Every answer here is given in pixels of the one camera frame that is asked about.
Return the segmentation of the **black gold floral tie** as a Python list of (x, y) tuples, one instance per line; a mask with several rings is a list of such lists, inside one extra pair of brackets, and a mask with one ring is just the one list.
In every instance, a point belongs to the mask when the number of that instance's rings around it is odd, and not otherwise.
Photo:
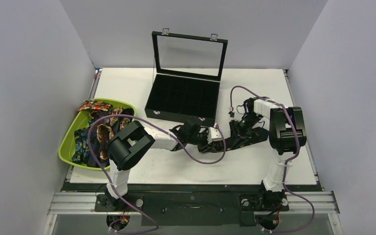
[(269, 131), (256, 127), (246, 131), (240, 131), (238, 128), (231, 130), (230, 136), (225, 139), (226, 150), (236, 150), (256, 143), (268, 140)]

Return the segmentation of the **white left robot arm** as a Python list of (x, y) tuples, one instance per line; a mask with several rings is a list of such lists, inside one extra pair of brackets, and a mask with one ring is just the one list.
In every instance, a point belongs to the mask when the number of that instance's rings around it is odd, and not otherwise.
[(143, 126), (133, 121), (120, 130), (107, 143), (110, 170), (106, 185), (107, 204), (116, 211), (126, 206), (130, 169), (133, 168), (151, 148), (179, 151), (188, 144), (197, 146), (200, 152), (208, 147), (221, 146), (226, 152), (227, 144), (218, 125), (204, 127), (186, 121), (168, 131)]

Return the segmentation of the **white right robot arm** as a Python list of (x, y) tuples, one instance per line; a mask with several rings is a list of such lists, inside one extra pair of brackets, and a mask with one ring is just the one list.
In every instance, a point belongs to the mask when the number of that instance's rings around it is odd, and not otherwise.
[(273, 149), (268, 172), (262, 180), (265, 191), (260, 192), (257, 204), (269, 209), (276, 203), (274, 192), (284, 192), (285, 179), (292, 161), (306, 144), (306, 127), (301, 107), (286, 107), (267, 98), (252, 97), (242, 104), (244, 114), (238, 129), (252, 128), (262, 118), (269, 120), (268, 140)]

